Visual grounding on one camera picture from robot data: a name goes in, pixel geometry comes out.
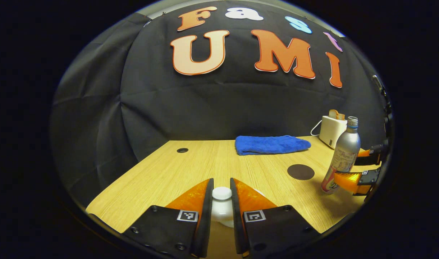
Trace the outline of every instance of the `black backdrop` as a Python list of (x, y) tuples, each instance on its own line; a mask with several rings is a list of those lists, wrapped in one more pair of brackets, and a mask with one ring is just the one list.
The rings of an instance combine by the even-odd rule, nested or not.
[[(205, 23), (178, 32), (179, 15), (215, 6)], [(262, 21), (231, 19), (231, 7), (251, 8)], [(290, 26), (303, 20), (311, 34)], [(72, 62), (55, 94), (51, 141), (65, 187), (87, 206), (102, 190), (168, 140), (217, 140), (246, 136), (307, 136), (328, 110), (359, 118), (362, 148), (385, 139), (383, 99), (371, 80), (378, 73), (344, 38), (286, 10), (242, 1), (215, 1), (180, 8), (151, 20), (135, 13), (101, 33)], [(196, 35), (192, 59), (210, 56), (208, 31), (226, 29), (224, 63), (213, 72), (175, 71), (170, 42)], [(253, 29), (310, 44), (315, 79), (261, 72)], [(339, 52), (323, 34), (330, 33)], [(325, 52), (340, 60), (342, 88), (330, 84)]]
[[(439, 5), (390, 0), (297, 4), (348, 35), (375, 64), (395, 105), (398, 137), (384, 180), (390, 183), (387, 194), (366, 206), (367, 213), (359, 213), (349, 231), (312, 258), (326, 256), (326, 251), (343, 251), (330, 253), (331, 258), (385, 253), (439, 258), (439, 181), (434, 181), (439, 179), (439, 138), (428, 141), (421, 128), (411, 127), (416, 116), (439, 122), (432, 105), (439, 103), (439, 37), (433, 34), (439, 32)], [(0, 258), (125, 258), (81, 224), (71, 204), (63, 206), (67, 199), (55, 182), (48, 128), (53, 94), (71, 60), (142, 2), (0, 5)], [(425, 18), (434, 19), (429, 23)], [(434, 51), (416, 51), (422, 47)], [(417, 66), (419, 60), (431, 62)], [(423, 172), (432, 173), (431, 185)], [(432, 197), (424, 194), (426, 184)]]

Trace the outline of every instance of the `screw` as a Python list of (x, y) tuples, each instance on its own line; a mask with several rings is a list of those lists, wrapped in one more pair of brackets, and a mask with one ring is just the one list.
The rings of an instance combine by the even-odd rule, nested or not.
[(183, 245), (182, 243), (177, 243), (175, 247), (176, 247), (176, 249), (181, 250), (181, 251), (186, 250), (186, 246)]

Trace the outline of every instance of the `folded blue towel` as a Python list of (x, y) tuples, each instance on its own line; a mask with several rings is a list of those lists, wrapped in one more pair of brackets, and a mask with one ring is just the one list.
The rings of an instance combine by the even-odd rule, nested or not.
[(286, 154), (310, 148), (307, 140), (293, 136), (251, 137), (238, 136), (235, 139), (237, 153), (244, 155)]

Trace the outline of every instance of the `wooden table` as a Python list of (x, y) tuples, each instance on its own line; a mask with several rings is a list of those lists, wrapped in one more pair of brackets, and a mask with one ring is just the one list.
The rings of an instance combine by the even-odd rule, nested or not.
[[(215, 187), (229, 187), (234, 177), (261, 191), (277, 206), (292, 205), (322, 233), (356, 211), (364, 196), (352, 196), (343, 189), (324, 194), (320, 185), (334, 150), (316, 136), (299, 138), (312, 147), (289, 154), (247, 156), (237, 154), (234, 140), (169, 141), (109, 185), (86, 211), (122, 233), (150, 205), (165, 206), (208, 178), (214, 178)], [(178, 153), (183, 147), (189, 151)], [(311, 167), (314, 177), (305, 181), (292, 178), (287, 168), (293, 164)], [(378, 167), (354, 166), (352, 171)], [(241, 258), (235, 253), (232, 228), (212, 222), (208, 258)]]

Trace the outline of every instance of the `white bottle cap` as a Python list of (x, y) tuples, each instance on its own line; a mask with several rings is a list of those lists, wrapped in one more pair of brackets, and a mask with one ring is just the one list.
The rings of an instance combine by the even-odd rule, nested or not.
[(232, 190), (227, 187), (216, 187), (212, 195), (216, 200), (227, 200), (232, 197)]

